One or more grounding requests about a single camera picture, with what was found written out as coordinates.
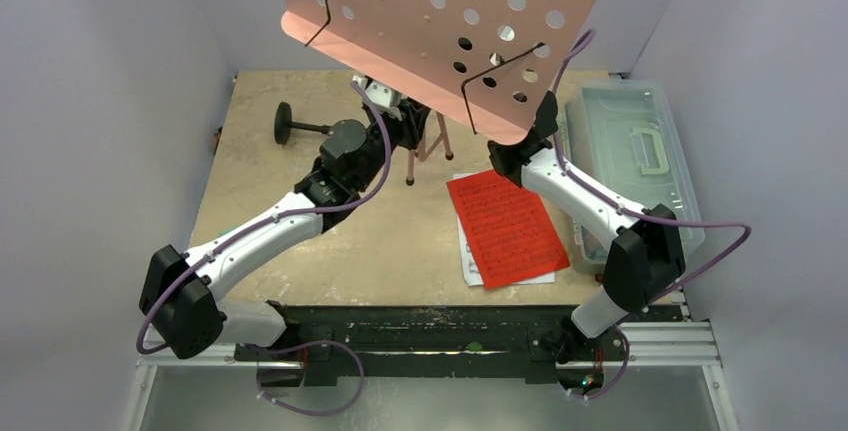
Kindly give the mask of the pink music stand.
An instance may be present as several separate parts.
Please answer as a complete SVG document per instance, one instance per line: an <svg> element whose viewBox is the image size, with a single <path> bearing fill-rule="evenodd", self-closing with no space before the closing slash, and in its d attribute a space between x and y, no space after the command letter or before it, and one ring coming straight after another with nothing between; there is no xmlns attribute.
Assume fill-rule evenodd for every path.
<svg viewBox="0 0 848 431"><path fill-rule="evenodd" d="M282 31L504 145L522 141L597 0L284 0Z"/></svg>

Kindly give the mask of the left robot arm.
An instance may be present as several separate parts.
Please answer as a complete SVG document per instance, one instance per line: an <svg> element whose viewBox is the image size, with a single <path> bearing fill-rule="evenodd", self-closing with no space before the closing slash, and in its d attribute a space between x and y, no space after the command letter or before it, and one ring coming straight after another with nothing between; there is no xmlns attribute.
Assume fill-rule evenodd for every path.
<svg viewBox="0 0 848 431"><path fill-rule="evenodd" d="M189 359L216 343L258 346L275 360L295 353L298 333L280 311L270 304L228 305L225 297L273 258L331 230L374 198L393 152L420 143L426 106L404 99L397 117L370 101L363 107L369 123L330 126L310 172L269 209L205 244L183 252L166 245L152 255L139 300L139 353L168 349Z"/></svg>

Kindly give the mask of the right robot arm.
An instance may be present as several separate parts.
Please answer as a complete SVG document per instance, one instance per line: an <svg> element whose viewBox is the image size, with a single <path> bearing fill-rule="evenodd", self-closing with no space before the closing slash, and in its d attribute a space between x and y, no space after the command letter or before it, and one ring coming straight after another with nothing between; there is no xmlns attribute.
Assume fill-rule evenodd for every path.
<svg viewBox="0 0 848 431"><path fill-rule="evenodd" d="M489 142L494 171L558 206L587 228L607 252L603 281L566 319L564 350L584 358L601 335L657 300L686 269L674 212L647 209L602 186L565 160L557 125L558 103L545 93L528 134L513 145Z"/></svg>

